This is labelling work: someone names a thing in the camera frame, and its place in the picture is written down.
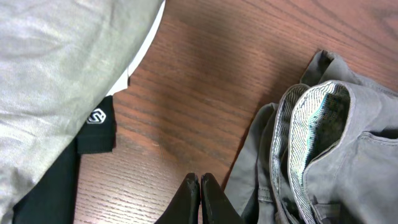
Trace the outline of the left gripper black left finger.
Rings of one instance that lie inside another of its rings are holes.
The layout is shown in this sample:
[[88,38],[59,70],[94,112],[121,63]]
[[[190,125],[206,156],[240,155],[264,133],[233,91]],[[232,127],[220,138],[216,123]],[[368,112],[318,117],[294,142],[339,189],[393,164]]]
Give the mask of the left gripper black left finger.
[[197,224],[200,184],[195,173],[188,173],[155,224]]

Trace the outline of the grey shorts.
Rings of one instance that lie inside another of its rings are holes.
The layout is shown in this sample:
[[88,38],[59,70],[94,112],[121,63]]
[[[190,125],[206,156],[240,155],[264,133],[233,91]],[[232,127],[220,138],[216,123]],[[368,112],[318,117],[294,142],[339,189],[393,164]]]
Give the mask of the grey shorts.
[[257,112],[224,192],[247,223],[396,223],[397,93],[319,51]]

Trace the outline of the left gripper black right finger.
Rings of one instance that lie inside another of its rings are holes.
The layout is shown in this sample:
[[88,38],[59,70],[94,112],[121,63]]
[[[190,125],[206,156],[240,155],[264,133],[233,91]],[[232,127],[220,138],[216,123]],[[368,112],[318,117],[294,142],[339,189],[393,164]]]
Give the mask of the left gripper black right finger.
[[211,173],[201,177],[201,206],[203,224],[244,223]]

